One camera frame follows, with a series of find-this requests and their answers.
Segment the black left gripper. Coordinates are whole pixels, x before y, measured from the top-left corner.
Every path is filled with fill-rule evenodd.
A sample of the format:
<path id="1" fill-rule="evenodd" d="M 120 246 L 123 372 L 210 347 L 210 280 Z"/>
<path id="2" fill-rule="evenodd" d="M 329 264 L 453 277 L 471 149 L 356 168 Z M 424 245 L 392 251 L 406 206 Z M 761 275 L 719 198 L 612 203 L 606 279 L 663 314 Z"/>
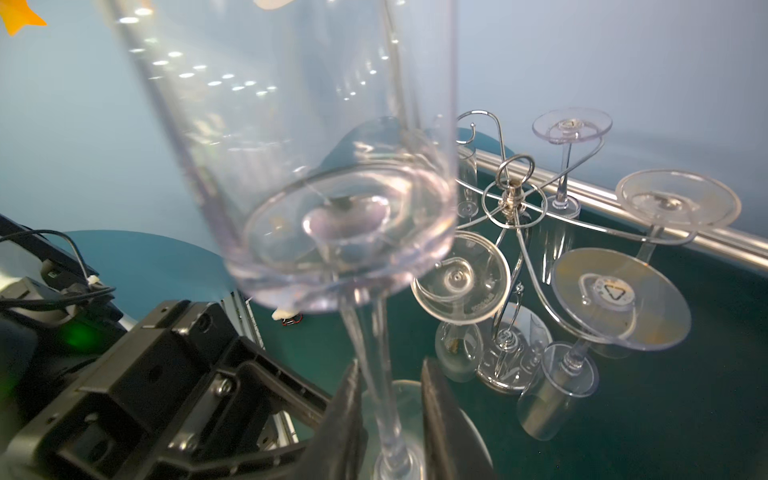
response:
<path id="1" fill-rule="evenodd" d="M 240 335 L 216 303 L 166 301 L 10 441 L 5 479 L 285 479 L 330 395 Z"/>

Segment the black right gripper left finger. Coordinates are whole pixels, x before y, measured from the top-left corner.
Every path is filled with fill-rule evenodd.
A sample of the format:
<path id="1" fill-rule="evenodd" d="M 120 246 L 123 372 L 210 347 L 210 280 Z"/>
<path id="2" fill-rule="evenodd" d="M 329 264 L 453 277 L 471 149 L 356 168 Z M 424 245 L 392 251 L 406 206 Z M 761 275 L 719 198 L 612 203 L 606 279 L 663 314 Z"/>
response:
<path id="1" fill-rule="evenodd" d="M 357 359 L 345 371 L 320 426 L 289 479 L 357 479 L 367 448 Z"/>

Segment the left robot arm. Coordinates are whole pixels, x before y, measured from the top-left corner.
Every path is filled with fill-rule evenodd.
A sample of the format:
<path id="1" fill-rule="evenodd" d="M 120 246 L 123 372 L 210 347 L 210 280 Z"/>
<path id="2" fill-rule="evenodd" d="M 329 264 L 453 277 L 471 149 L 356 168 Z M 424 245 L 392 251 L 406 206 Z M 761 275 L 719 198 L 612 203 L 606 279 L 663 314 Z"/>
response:
<path id="1" fill-rule="evenodd" d="M 9 219 L 1 241 L 39 276 L 1 289 L 5 479 L 283 479 L 306 450 L 287 414 L 320 425 L 330 398 L 240 335 L 217 303 L 160 303 L 125 327 L 79 251 Z"/>

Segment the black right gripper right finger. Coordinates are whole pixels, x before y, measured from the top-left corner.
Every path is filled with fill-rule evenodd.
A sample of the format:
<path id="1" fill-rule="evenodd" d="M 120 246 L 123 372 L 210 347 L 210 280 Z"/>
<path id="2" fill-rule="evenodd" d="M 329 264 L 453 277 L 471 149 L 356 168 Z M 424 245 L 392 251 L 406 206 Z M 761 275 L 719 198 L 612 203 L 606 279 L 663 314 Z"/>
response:
<path id="1" fill-rule="evenodd" d="M 453 397 L 434 358 L 421 369 L 427 479 L 497 479 L 482 438 Z"/>

